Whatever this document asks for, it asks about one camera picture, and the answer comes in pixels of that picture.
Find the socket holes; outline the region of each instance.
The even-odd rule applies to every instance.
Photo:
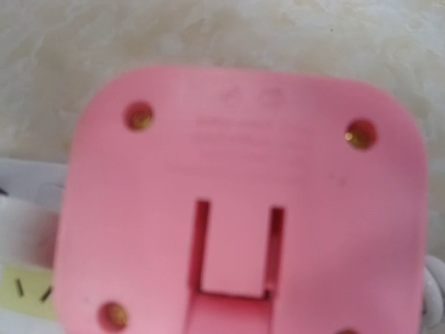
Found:
[[[22,282],[19,278],[15,280],[15,286],[17,287],[17,293],[19,294],[19,297],[23,297],[25,293],[23,291]]]
[[[41,303],[44,303],[45,301],[47,301],[47,299],[49,298],[49,296],[51,296],[52,291],[53,291],[53,288],[52,288],[52,287],[49,287],[49,288],[47,289],[47,291],[45,291],[45,292],[43,293],[43,295],[40,297],[40,302],[41,302]]]

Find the rectangular slot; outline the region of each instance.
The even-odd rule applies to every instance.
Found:
[[[51,295],[53,288],[49,287],[47,289],[47,291],[44,292],[44,294],[40,297],[40,302],[44,303],[45,301],[47,301],[47,299],[49,298],[49,296]]]
[[[272,298],[278,285],[282,240],[284,232],[284,209],[274,207],[270,212],[270,234],[268,243],[268,256],[266,263],[266,284],[264,296]]]
[[[17,280],[15,280],[15,286],[17,287],[17,293],[19,294],[19,297],[23,297],[24,296],[23,286],[22,286],[22,282],[19,278]]]
[[[204,263],[204,248],[209,224],[210,202],[198,200],[195,206],[195,229],[192,244],[190,286],[194,291],[200,291],[202,265]]]

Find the pink plastic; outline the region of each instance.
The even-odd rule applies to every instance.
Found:
[[[131,131],[147,102],[153,125]],[[357,150],[348,125],[372,122]],[[354,81],[152,67],[80,122],[56,256],[69,334],[415,334],[426,154],[408,113]]]

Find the yellow label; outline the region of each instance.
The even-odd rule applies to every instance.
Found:
[[[56,320],[52,301],[52,271],[3,266],[0,305],[33,317]]]

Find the marble surface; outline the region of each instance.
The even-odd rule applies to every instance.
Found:
[[[153,63],[326,74],[388,90],[424,134],[429,250],[445,259],[443,0],[0,0],[0,154],[65,161],[92,94]]]

